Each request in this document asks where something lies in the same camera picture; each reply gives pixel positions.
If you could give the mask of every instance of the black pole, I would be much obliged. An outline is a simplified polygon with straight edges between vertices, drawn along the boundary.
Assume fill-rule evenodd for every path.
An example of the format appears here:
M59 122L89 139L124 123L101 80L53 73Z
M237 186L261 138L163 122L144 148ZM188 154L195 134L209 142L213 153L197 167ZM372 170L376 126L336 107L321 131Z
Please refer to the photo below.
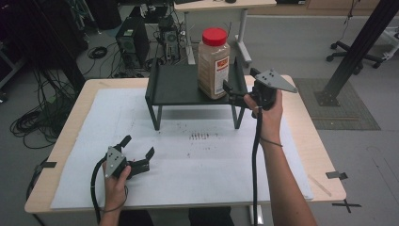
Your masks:
M323 91L315 92L319 105L337 103L337 96L399 10L398 0L380 0Z

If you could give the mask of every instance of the small bottle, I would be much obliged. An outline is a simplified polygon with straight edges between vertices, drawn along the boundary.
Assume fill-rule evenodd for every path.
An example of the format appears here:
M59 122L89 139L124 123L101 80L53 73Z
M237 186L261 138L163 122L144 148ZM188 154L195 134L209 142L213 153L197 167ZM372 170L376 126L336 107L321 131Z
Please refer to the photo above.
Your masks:
M226 95L223 80L229 79L230 46L226 43L227 33L222 28L207 28L199 43L198 83L208 97L213 100Z

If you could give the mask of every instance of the office chair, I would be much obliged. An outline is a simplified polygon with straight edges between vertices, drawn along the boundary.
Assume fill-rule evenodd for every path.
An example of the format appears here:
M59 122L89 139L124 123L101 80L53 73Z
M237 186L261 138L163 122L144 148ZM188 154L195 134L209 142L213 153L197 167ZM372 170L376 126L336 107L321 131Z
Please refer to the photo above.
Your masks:
M345 51L348 51L350 49L350 46L344 44L340 40L338 40L335 43L332 43L330 48L337 49L338 46L343 48ZM333 53L332 55L327 56L326 61L331 62L334 59L334 57L345 57L345 56L346 56L346 52ZM373 65L373 68L375 68L375 69L377 69L381 65L382 62L384 62L383 58L377 57L377 56L366 55L364 58L375 62L375 64ZM361 69L363 69L362 62L359 63L358 67L356 67L356 69L353 71L353 74L355 74L355 75L359 74Z

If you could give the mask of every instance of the black metal stand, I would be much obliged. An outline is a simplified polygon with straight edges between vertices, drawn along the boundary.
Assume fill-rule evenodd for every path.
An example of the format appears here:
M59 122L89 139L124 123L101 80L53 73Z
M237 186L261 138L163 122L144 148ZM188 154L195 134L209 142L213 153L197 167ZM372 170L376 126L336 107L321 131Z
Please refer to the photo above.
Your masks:
M381 0L378 3L324 90L314 93L319 105L336 105L338 103L336 98L343 85L373 47L398 10L399 1L397 0Z
M247 92L242 63L235 60L230 65L229 84L234 90ZM152 118L153 127L159 130L164 105L228 105L229 96L212 100L198 88L197 65L164 65L154 60L146 91L146 102ZM155 116L153 107L158 106ZM241 107L237 117L235 106L231 106L234 128L239 129L245 109Z

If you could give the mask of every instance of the white paper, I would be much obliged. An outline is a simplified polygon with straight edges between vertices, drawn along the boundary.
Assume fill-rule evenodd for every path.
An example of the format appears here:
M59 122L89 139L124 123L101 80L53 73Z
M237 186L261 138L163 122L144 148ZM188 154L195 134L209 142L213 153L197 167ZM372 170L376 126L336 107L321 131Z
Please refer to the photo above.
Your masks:
M100 89L62 172L51 208L92 208L90 179L108 146L132 136L122 149L128 160L141 160L153 147L151 170L126 185L125 206L171 207L252 202L251 153L256 120L246 110L240 129L230 105L164 106L155 131L144 89ZM281 143L299 187L313 198L290 130L283 119ZM258 199L270 201L262 148L257 155ZM104 175L96 181L104 206Z

